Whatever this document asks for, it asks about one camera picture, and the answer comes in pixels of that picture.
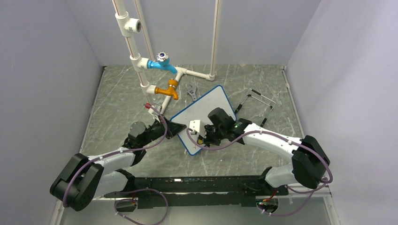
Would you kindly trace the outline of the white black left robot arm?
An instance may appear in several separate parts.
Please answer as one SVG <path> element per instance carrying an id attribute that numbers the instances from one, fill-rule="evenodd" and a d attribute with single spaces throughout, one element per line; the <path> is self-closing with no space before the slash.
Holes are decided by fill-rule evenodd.
<path id="1" fill-rule="evenodd" d="M 122 147 L 96 156 L 75 154 L 50 186 L 50 194 L 65 207 L 83 210 L 93 198 L 118 192 L 124 197 L 134 193 L 135 177 L 124 170 L 138 164 L 146 154 L 144 147 L 163 137 L 171 139 L 186 125 L 155 121 L 152 125 L 132 123 Z"/>

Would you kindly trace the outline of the blue framed whiteboard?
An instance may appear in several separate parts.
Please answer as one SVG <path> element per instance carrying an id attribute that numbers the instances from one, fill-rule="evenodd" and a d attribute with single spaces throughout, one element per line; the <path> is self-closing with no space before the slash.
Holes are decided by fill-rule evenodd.
<path id="1" fill-rule="evenodd" d="M 207 116 L 217 107 L 223 109 L 232 119 L 237 119 L 224 88 L 217 85 L 174 115 L 170 121 L 185 124 L 187 127 L 192 120 L 201 120 L 204 125 L 211 124 Z"/>

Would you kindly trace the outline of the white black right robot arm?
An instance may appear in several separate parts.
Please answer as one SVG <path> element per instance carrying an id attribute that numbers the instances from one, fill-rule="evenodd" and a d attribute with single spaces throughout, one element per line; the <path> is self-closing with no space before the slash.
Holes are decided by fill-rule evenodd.
<path id="1" fill-rule="evenodd" d="M 251 145 L 282 156 L 288 164 L 266 168 L 258 178 L 259 190 L 269 195 L 279 187 L 299 183 L 316 190 L 320 184 L 327 184 L 324 177 L 330 160 L 312 136 L 304 138 L 284 136 L 264 129 L 250 120 L 234 120 L 223 109 L 215 108 L 208 114 L 210 124 L 204 124 L 204 135 L 198 143 L 206 147 L 220 145 L 227 139 L 242 145 Z"/>

